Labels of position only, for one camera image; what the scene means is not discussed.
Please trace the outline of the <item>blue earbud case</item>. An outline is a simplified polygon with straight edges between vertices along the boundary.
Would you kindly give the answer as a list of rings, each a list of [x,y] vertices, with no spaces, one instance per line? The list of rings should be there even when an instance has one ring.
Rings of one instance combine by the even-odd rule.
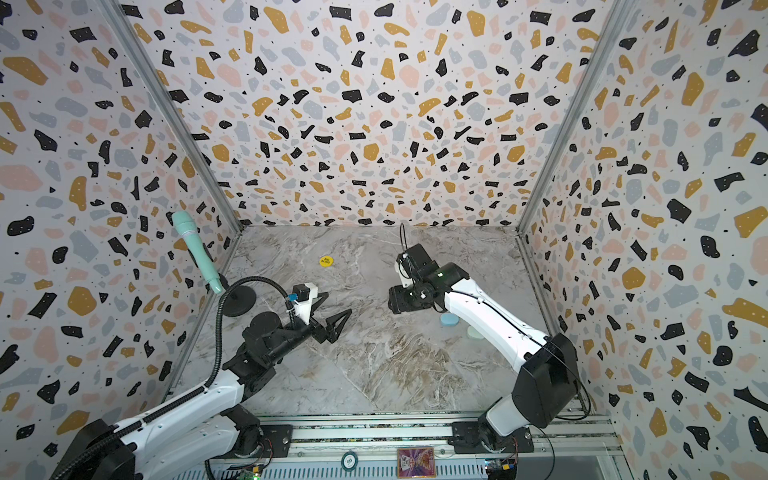
[[[460,322],[460,318],[452,313],[442,313],[440,315],[440,323],[445,327],[457,326]]]

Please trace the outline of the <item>mint green earbud case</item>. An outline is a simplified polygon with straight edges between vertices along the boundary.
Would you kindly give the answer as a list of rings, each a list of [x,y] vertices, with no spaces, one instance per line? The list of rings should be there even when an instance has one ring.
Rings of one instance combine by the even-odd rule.
[[[472,326],[469,326],[467,328],[467,334],[468,334],[468,336],[470,338],[473,338],[473,339],[483,339],[484,338],[484,336],[477,329],[475,329]]]

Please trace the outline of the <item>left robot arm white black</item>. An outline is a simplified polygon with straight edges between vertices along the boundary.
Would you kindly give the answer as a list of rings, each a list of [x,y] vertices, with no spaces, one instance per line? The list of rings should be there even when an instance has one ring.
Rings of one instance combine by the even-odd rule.
[[[257,314],[242,333],[236,354],[213,379],[132,418],[83,427],[55,468],[55,479],[170,479],[233,456],[249,465],[269,465],[287,456],[291,426],[265,426],[243,403],[274,378],[285,356],[307,339],[334,343],[352,315],[346,309],[318,322],[314,313],[325,292],[298,302],[288,298],[297,321],[283,325],[271,311]]]

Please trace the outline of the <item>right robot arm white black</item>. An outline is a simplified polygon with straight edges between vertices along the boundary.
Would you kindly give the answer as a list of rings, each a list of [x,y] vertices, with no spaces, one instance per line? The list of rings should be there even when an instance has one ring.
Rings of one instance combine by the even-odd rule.
[[[453,263],[424,267],[397,262],[401,284],[389,290],[395,314],[440,308],[466,321],[508,361],[516,374],[509,394],[478,419],[481,441],[497,450],[520,428],[547,427],[577,396],[580,380],[572,342],[526,324],[493,300],[469,274]]]

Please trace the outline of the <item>black round microphone stand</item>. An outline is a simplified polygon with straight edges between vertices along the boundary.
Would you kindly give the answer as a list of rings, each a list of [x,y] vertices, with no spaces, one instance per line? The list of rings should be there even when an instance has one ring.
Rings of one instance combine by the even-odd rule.
[[[240,317],[248,313],[257,301],[257,294],[248,285],[231,287],[226,281],[222,283],[225,288],[220,297],[217,314],[224,317]]]

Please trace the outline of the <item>round white badge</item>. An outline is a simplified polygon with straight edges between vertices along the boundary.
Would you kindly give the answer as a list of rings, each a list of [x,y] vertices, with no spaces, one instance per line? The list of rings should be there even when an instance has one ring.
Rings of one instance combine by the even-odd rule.
[[[352,472],[357,468],[358,456],[353,451],[347,451],[341,458],[341,467],[345,472]]]

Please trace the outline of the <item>pink square card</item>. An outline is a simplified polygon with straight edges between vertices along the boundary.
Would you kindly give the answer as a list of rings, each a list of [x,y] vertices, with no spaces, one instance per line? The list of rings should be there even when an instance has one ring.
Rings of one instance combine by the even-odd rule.
[[[399,479],[435,478],[436,457],[433,447],[400,448],[397,451]]]

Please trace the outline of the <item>mint green microphone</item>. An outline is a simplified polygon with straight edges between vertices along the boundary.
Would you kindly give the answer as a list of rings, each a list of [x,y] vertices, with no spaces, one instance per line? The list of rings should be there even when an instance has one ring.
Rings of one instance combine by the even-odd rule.
[[[221,282],[219,272],[216,269],[215,263],[206,253],[204,243],[192,217],[186,211],[177,211],[172,214],[171,220],[176,232],[186,244],[188,251],[197,264],[203,280],[214,294],[223,294],[225,287]]]

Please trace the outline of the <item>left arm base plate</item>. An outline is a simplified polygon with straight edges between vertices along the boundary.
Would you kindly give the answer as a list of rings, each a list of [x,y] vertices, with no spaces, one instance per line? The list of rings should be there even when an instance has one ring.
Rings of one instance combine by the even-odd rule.
[[[238,431],[234,446],[217,458],[256,462],[286,458],[293,436],[291,424],[244,427]]]

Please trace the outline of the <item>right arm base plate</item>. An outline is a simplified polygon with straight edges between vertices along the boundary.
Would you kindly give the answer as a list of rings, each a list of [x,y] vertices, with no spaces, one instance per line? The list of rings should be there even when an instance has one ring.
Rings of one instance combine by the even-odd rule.
[[[534,451],[532,437],[527,428],[518,428],[507,436],[500,436],[479,420],[453,422],[447,442],[457,454],[511,455],[515,452]]]

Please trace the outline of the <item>right aluminium corner post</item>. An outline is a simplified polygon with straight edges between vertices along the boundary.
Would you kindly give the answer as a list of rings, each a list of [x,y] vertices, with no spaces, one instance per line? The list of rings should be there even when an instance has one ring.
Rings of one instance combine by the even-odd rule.
[[[630,16],[631,10],[635,5],[636,1],[619,0],[615,1],[611,6],[606,23],[590,58],[590,62],[586,66],[582,80],[574,92],[552,147],[539,172],[538,180],[532,190],[527,206],[517,225],[517,233],[519,235],[524,235],[526,229],[533,222],[534,215],[538,209],[538,204],[543,199],[547,189],[549,178],[554,173],[559,158],[565,152],[571,134],[576,125],[580,122],[581,115],[590,99],[591,92],[600,80],[603,70],[610,59],[611,52],[614,49],[615,42],[620,36],[624,25]]]

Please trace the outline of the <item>aluminium corner post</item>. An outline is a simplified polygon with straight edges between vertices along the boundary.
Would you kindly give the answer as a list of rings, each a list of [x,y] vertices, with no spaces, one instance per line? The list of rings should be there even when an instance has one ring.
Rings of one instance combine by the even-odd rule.
[[[104,16],[109,27],[114,31],[126,56],[133,63],[137,73],[146,84],[149,93],[157,104],[158,109],[167,120],[174,136],[185,149],[192,165],[201,176],[202,183],[213,198],[217,211],[228,226],[232,227],[237,234],[241,234],[243,230],[242,224],[235,217],[234,211],[225,194],[218,185],[214,174],[193,140],[192,134],[184,123],[179,111],[175,108],[174,102],[164,87],[164,84],[157,75],[157,71],[152,64],[151,59],[140,45],[138,37],[135,35],[132,26],[124,15],[120,2],[96,1],[95,4]]]
[[[635,5],[636,1],[619,0],[615,1],[611,6],[606,23],[590,58],[590,62],[586,66],[582,80],[574,92],[552,147],[539,172],[538,180],[532,190],[527,206],[517,225],[517,233],[519,235],[524,235],[526,229],[533,222],[534,215],[538,209],[538,204],[543,199],[547,189],[549,178],[554,173],[559,158],[565,152],[571,134],[576,125],[580,122],[581,115],[590,99],[591,92],[600,80],[603,70],[610,59],[611,52],[614,49],[615,42],[620,36],[624,25],[630,16],[631,10]]]

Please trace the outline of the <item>left aluminium corner post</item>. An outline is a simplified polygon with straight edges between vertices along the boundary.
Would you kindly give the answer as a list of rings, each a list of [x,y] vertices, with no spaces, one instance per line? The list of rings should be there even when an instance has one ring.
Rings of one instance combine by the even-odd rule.
[[[192,134],[184,123],[179,111],[175,108],[174,102],[164,87],[164,84],[157,75],[157,71],[152,64],[151,59],[140,45],[138,37],[135,35],[132,26],[124,15],[120,2],[96,1],[95,4],[104,16],[109,27],[114,31],[126,56],[133,63],[137,73],[146,84],[149,93],[157,104],[158,109],[167,120],[174,136],[185,149],[192,165],[201,176],[202,183],[213,198],[217,211],[228,226],[232,227],[237,234],[241,234],[243,230],[242,224],[235,217],[234,211],[225,194],[218,185],[214,174],[193,140]]]

